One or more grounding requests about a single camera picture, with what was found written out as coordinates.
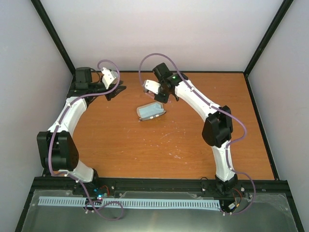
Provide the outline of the light blue cleaning cloth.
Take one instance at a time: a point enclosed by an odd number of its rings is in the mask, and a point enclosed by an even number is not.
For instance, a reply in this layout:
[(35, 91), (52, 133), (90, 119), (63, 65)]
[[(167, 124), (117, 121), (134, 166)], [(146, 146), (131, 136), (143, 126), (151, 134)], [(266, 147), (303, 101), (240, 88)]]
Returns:
[(161, 104), (156, 102), (141, 108), (139, 113), (141, 118), (146, 118), (162, 113), (163, 111), (164, 109), (162, 108)]

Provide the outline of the plaid glasses case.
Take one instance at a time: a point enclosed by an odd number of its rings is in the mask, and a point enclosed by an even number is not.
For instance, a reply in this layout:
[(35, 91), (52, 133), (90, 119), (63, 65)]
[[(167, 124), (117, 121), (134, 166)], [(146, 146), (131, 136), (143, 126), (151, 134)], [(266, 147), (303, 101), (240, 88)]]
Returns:
[(140, 121), (146, 121), (162, 116), (166, 113), (161, 102), (153, 102), (137, 108), (137, 115)]

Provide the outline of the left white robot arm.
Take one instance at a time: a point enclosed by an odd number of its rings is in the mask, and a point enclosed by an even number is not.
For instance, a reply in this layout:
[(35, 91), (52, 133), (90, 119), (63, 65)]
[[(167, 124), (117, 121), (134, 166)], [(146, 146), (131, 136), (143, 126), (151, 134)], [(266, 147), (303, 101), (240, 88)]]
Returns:
[(93, 71), (88, 67), (75, 70), (75, 79), (70, 85), (61, 113), (48, 130), (37, 135), (43, 168), (51, 176), (69, 176), (77, 182), (84, 182), (84, 190), (92, 195), (100, 190), (100, 182), (96, 180), (98, 174), (80, 161), (73, 133), (82, 114), (97, 97), (105, 96), (110, 101), (126, 89), (118, 70), (101, 68), (96, 82), (92, 79)]

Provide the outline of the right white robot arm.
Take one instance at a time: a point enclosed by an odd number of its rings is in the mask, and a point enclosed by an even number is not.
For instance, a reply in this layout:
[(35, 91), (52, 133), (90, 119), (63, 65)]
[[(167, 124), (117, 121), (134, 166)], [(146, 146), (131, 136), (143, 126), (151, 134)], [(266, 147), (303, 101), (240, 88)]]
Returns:
[(213, 151), (216, 165), (216, 188), (219, 194), (227, 195), (238, 181), (233, 172), (230, 148), (233, 132), (231, 113), (228, 106), (221, 107), (204, 96), (183, 73), (173, 73), (165, 63), (153, 68), (158, 83), (145, 84), (145, 88), (154, 93), (154, 99), (166, 103), (170, 95), (176, 100), (182, 99), (203, 119), (202, 138)]

